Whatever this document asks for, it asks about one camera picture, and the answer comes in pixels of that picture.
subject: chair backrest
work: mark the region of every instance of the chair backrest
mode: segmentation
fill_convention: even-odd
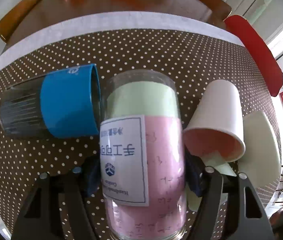
[[[264,40],[240,15],[232,15],[224,22],[227,30],[236,35],[248,49],[265,80],[270,95],[276,97],[283,86],[283,72]]]
[[[41,0],[21,0],[0,20],[0,38],[7,42],[17,26]]]
[[[213,11],[213,14],[220,18],[222,21],[227,18],[231,13],[231,7],[223,0],[200,0],[209,9]]]

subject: blue logo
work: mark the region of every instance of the blue logo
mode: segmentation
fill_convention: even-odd
[[[115,166],[112,165],[111,163],[107,163],[105,165],[105,170],[108,176],[113,176],[115,174]]]

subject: white tablecloth border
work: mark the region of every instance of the white tablecloth border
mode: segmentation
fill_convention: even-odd
[[[190,18],[155,12],[108,12],[73,18],[33,33],[0,56],[0,70],[16,59],[47,44],[85,33],[120,29],[179,30],[203,34],[244,46],[237,36]]]

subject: jar bottom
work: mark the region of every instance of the jar bottom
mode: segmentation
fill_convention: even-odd
[[[186,232],[186,227],[184,225],[180,230],[176,231],[172,235],[165,236],[163,238],[156,238],[156,239],[152,239],[152,240],[181,240],[182,237],[184,236],[185,232]],[[134,238],[130,238],[130,237],[120,235],[120,234],[114,232],[113,229],[111,229],[110,236],[111,236],[112,240],[143,240],[142,238],[134,239]]]

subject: table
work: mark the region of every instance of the table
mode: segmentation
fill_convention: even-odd
[[[107,21],[98,24],[101,19]],[[64,32],[54,35],[61,27]],[[42,38],[45,44],[39,46],[38,40],[42,42]],[[16,82],[87,63],[97,64],[101,86],[112,76],[129,69],[153,69],[172,78],[184,128],[208,83],[219,78],[229,80],[240,93],[243,116],[263,110],[280,145],[269,91],[241,41],[212,25],[180,16],[152,12],[106,13],[43,29],[1,55],[0,95],[5,87]],[[50,175],[64,174],[81,165],[85,157],[98,154],[98,139],[14,140],[5,136],[0,128],[0,215],[10,231],[38,175],[45,171]],[[275,181],[257,190],[264,205],[269,202],[277,184]],[[89,215],[96,232],[102,240],[110,239],[101,189],[85,201],[90,210],[94,210]],[[212,239],[221,237],[226,206],[221,206],[221,217]],[[63,195],[60,196],[60,211],[65,238],[73,239]],[[195,212],[187,211],[187,231],[191,229],[195,215]]]
[[[53,24],[102,12],[151,11],[169,13],[223,27],[199,0],[42,0],[17,27],[4,50],[23,38]]]

